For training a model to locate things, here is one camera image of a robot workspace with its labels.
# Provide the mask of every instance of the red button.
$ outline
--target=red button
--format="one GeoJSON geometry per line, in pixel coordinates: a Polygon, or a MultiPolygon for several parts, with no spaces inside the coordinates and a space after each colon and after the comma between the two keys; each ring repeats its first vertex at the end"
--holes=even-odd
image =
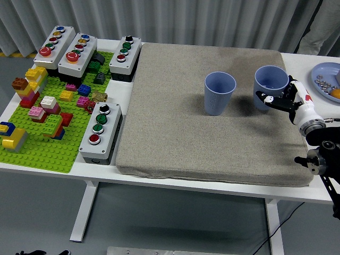
{"type": "Polygon", "coordinates": [[[39,50],[39,54],[43,57],[51,55],[51,49],[49,47],[43,47],[39,50]]]}
{"type": "Polygon", "coordinates": [[[89,137],[89,142],[90,142],[90,144],[92,144],[92,145],[97,145],[97,144],[99,144],[99,143],[100,143],[100,136],[97,135],[97,134],[92,134],[92,135],[90,135],[90,137],[89,137]]]}
{"type": "Polygon", "coordinates": [[[77,62],[79,55],[75,52],[68,52],[68,53],[66,53],[66,58],[70,62],[77,62]]]}
{"type": "Polygon", "coordinates": [[[122,55],[122,54],[121,54],[121,55],[118,55],[118,56],[117,56],[117,61],[118,61],[118,62],[124,62],[124,61],[125,61],[125,56],[122,55]]]}

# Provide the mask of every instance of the emergency stop button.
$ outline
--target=emergency stop button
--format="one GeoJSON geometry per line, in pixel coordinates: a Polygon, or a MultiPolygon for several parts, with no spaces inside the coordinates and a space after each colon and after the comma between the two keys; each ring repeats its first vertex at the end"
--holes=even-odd
{"type": "Polygon", "coordinates": [[[98,134],[92,134],[89,137],[89,142],[92,145],[97,145],[100,143],[100,136],[98,134]]]}

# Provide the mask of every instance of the orange fruit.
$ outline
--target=orange fruit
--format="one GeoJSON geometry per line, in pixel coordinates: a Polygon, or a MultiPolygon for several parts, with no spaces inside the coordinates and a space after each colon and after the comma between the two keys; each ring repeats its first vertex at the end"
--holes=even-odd
{"type": "Polygon", "coordinates": [[[333,89],[330,93],[332,97],[340,99],[340,89],[333,89]]]}

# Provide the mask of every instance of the gray curtain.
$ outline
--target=gray curtain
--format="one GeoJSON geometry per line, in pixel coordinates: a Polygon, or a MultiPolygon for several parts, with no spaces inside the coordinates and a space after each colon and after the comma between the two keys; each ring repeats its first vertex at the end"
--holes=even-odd
{"type": "MultiPolygon", "coordinates": [[[[319,0],[5,0],[0,49],[38,50],[56,25],[101,39],[273,49],[292,53],[319,0]]],[[[329,52],[333,44],[328,45],[329,52]]]]}

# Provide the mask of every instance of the black cable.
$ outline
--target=black cable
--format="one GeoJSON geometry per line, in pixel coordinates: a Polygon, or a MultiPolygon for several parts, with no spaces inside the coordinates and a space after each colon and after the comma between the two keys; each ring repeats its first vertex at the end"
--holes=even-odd
{"type": "Polygon", "coordinates": [[[295,213],[295,211],[298,210],[298,208],[299,208],[300,206],[302,206],[303,204],[304,204],[304,202],[302,202],[301,204],[299,204],[299,205],[292,211],[292,213],[289,215],[289,217],[286,218],[286,219],[285,219],[285,220],[277,227],[277,229],[274,231],[274,233],[273,233],[270,237],[268,237],[268,238],[261,244],[260,247],[258,247],[258,249],[253,253],[253,255],[255,255],[255,254],[262,248],[262,246],[264,246],[265,243],[268,242],[269,239],[272,238],[273,235],[275,235],[275,233],[279,230],[279,228],[280,228],[283,224],[285,224],[286,221],[289,220],[289,219],[291,218],[291,216],[293,215],[293,213],[295,213]]]}

